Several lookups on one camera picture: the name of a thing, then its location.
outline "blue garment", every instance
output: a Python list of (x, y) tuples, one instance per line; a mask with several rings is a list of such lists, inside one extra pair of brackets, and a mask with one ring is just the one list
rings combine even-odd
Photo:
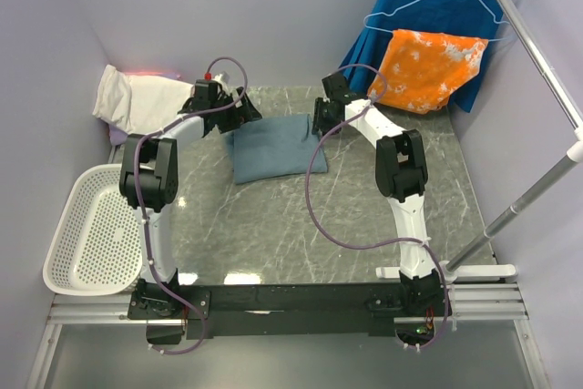
[[(397, 7), (414, 0), (377, 0), (373, 13), (391, 14)], [(496, 14), (496, 19), (502, 17), (502, 10), (496, 0), (483, 0)], [(399, 11), (392, 17), (376, 15), (368, 20), (369, 26), (382, 29), (411, 29), (419, 32), (443, 32), (453, 36), (478, 36), (492, 39), (496, 36), (498, 25), (492, 16), (477, 0), (424, 0)], [(363, 63), (378, 68), (383, 61), (384, 53), (393, 37), (392, 34), (365, 28), (350, 49), (342, 66), (352, 63)], [(471, 81), (460, 87), (450, 98), (461, 109), (469, 112), (476, 100), (488, 59), (492, 52), (492, 44), (482, 56), (480, 73)], [(357, 67), (344, 71), (351, 89), (366, 92), (374, 80), (374, 73), (368, 69)]]
[[(263, 118), (242, 125), (225, 138), (233, 160), (235, 184), (305, 173), (320, 139), (312, 134), (307, 114)], [(320, 149), (313, 162), (313, 173), (328, 171)]]

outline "plastic basket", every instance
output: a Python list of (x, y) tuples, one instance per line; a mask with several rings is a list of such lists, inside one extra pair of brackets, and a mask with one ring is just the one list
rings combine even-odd
[(138, 222), (119, 193), (120, 170), (119, 164), (96, 166), (71, 190), (43, 269), (53, 292), (110, 295), (138, 277)]

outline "clothes hanger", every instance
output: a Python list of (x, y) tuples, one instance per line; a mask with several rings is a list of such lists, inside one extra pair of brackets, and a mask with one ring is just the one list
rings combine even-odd
[[(422, 2), (422, 1), (423, 0), (414, 0), (413, 2), (409, 2), (406, 5), (399, 6), (391, 14), (387, 14), (387, 13), (384, 13), (384, 12), (369, 14), (369, 15), (367, 15), (367, 16), (364, 17), (364, 20), (363, 20), (364, 27), (367, 27), (368, 29), (372, 29), (374, 31), (381, 31), (381, 32), (386, 32), (386, 33), (392, 34), (393, 31), (391, 31), (391, 30), (382, 29), (380, 27), (369, 26), (367, 24), (368, 19), (370, 17), (375, 17), (375, 16), (378, 16), (378, 15), (384, 15), (385, 17), (392, 17), (393, 15), (397, 14), (399, 11), (402, 11), (405, 8), (408, 8), (409, 6), (418, 4), (419, 2)], [(506, 20), (496, 20), (496, 14), (494, 14), (494, 12), (490, 8), (488, 8), (488, 6), (484, 3), (483, 0), (477, 0), (477, 1), (492, 16), (492, 21), (494, 23), (496, 23), (497, 25), (502, 25), (502, 24), (510, 25)], [(509, 37), (510, 36), (505, 36), (504, 38), (495, 38), (495, 39), (489, 40), (489, 42), (490, 43), (493, 43), (495, 41), (503, 41), (503, 40), (507, 40)]]

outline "silver metal rod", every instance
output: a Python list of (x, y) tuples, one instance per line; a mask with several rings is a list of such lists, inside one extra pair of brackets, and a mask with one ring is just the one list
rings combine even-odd
[(568, 156), (563, 157), (551, 170), (549, 170), (541, 179), (528, 189), (524, 195), (508, 207), (500, 216), (498, 216), (484, 231), (478, 234), (463, 248), (445, 268), (453, 272), (459, 268), (467, 259), (474, 255), (480, 248), (490, 242), (506, 225), (514, 220), (530, 204), (550, 189), (557, 181), (563, 178), (567, 173), (577, 166), (577, 162)]
[(522, 19), (512, 0), (497, 0), (500, 7), (506, 14), (506, 17), (514, 30), (517, 31), (518, 38), (527, 50), (530, 58), (533, 60), (542, 77), (547, 81), (553, 95), (557, 99), (569, 122), (573, 128), (577, 129), (583, 127), (583, 117), (581, 117), (581, 110), (573, 101), (571, 95), (565, 89), (565, 86), (555, 73), (555, 69), (548, 63), (547, 58), (538, 48), (538, 45), (528, 29), (527, 24)]

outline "marble table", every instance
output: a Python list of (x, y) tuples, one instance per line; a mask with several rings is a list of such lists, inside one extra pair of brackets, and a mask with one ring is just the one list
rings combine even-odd
[[(309, 113), (320, 87), (255, 87), (249, 96), (265, 118)], [(462, 151), (446, 110), (417, 116), (383, 112), (424, 141), (429, 181), (425, 219), (431, 246), (453, 257), (483, 227)], [(325, 145), (327, 174), (312, 177), (312, 204), (333, 236), (365, 245), (396, 236), (393, 214), (374, 182), (374, 148), (355, 129)], [(122, 150), (115, 156), (121, 160)], [(396, 246), (350, 251), (326, 240), (305, 206), (304, 176), (235, 185), (218, 132), (179, 157), (179, 193), (171, 207), (179, 271), (199, 284), (369, 282), (379, 266), (398, 266)], [(493, 264), (489, 247), (471, 260)]]

